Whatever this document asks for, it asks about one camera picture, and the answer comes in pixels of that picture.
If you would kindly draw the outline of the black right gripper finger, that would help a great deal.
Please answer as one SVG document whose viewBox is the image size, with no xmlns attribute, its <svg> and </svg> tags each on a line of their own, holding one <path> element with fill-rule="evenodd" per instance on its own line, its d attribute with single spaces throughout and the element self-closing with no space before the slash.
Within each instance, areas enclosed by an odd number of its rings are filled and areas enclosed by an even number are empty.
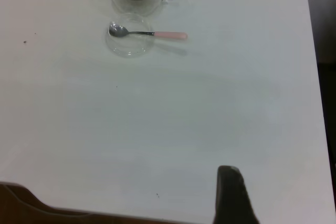
<svg viewBox="0 0 336 224">
<path fill-rule="evenodd" d="M 217 170 L 213 223 L 259 223 L 243 176 L 235 166 L 220 166 Z"/>
</svg>

